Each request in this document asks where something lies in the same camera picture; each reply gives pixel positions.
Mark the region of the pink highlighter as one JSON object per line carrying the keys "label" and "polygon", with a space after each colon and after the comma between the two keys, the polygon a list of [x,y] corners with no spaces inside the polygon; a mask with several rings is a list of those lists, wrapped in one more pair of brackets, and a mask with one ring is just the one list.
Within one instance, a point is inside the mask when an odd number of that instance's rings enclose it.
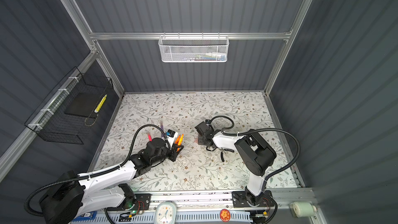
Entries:
{"label": "pink highlighter", "polygon": [[149,132],[147,132],[147,136],[148,136],[149,142],[151,142],[152,141],[152,136],[151,136],[151,134]]}

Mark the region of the purple highlighter pen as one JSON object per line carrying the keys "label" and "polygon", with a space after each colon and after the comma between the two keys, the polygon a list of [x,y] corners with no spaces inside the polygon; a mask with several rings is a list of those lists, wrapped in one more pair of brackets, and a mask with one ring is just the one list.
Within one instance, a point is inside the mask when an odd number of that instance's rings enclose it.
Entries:
{"label": "purple highlighter pen", "polygon": [[164,126],[163,126],[163,122],[162,121],[160,121],[160,128],[162,130],[162,138],[165,138]]}

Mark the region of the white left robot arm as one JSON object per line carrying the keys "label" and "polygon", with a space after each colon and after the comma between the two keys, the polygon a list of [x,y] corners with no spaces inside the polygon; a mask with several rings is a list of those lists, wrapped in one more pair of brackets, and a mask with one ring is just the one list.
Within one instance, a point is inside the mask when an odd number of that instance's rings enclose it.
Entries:
{"label": "white left robot arm", "polygon": [[127,181],[141,176],[164,160],[175,161],[183,146],[173,138],[154,138],[146,148],[128,157],[126,163],[76,175],[61,176],[63,183],[50,186],[39,200],[45,222],[68,224],[75,218],[100,209],[136,211],[144,209]]}

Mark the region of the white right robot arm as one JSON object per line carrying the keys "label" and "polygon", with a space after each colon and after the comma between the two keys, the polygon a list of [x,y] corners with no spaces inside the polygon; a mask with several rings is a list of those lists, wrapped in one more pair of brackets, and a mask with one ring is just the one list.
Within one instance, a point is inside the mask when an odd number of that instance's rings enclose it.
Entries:
{"label": "white right robot arm", "polygon": [[257,197],[265,191],[265,176],[277,157],[273,147],[259,134],[234,134],[228,136],[204,121],[195,127],[199,134],[198,144],[209,151],[216,149],[238,152],[244,165],[249,170],[248,193]]}

